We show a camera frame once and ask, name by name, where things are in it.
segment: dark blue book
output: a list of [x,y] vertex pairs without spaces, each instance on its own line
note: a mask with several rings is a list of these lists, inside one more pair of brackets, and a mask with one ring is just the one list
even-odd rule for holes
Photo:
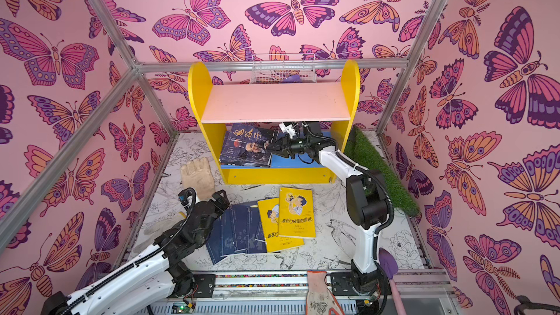
[[222,257],[243,253],[236,252],[237,247],[235,246],[235,236],[232,228],[234,218],[231,212],[232,209],[230,207],[222,214],[222,249],[220,252]]
[[222,217],[214,220],[212,232],[206,241],[206,249],[212,260],[212,264],[220,262],[225,257],[221,256],[222,249]]
[[[264,234],[262,230],[262,223],[260,221],[260,214],[258,207],[249,207],[249,230],[247,241],[247,254],[260,254],[267,253],[267,245],[264,243]],[[263,235],[262,241],[257,239],[260,233]]]
[[232,228],[235,236],[236,252],[245,253],[247,251],[248,240],[248,212],[249,207],[246,205],[230,206],[233,217]]
[[269,148],[277,135],[277,130],[234,123],[224,138],[220,163],[269,167],[272,157]]

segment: artificial grass mat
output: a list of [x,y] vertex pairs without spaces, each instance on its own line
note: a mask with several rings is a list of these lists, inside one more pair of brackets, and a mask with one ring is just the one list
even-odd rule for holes
[[387,192],[395,208],[400,208],[410,216],[416,216],[420,210],[416,202],[412,200],[408,190],[402,186],[393,170],[383,160],[374,145],[362,131],[355,126],[352,127],[344,154],[355,162],[369,169],[377,169],[383,173]]

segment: yellow book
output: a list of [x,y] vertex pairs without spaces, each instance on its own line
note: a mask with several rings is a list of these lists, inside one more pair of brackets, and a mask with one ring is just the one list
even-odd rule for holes
[[280,188],[278,235],[315,238],[315,215],[311,190]]
[[265,199],[258,201],[260,220],[262,222],[264,241],[267,244],[267,252],[273,253],[284,249],[295,248],[304,245],[302,238],[289,238],[278,236],[278,222],[280,220],[278,199]]

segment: purple shovel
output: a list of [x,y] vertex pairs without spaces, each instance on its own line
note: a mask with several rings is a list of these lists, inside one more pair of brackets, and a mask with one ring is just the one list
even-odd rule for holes
[[399,271],[399,266],[396,264],[395,258],[391,253],[384,249],[379,249],[379,264],[385,274],[387,275],[389,285],[391,285],[391,293],[393,294],[393,301],[395,302],[396,313],[398,315],[407,315],[404,310],[403,301],[400,298],[399,290],[396,288],[396,283],[393,281],[393,275]]

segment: white wire basket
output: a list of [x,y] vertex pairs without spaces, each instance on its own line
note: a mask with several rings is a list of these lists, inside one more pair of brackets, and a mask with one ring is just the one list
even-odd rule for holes
[[253,54],[250,84],[316,82],[315,55],[303,53]]

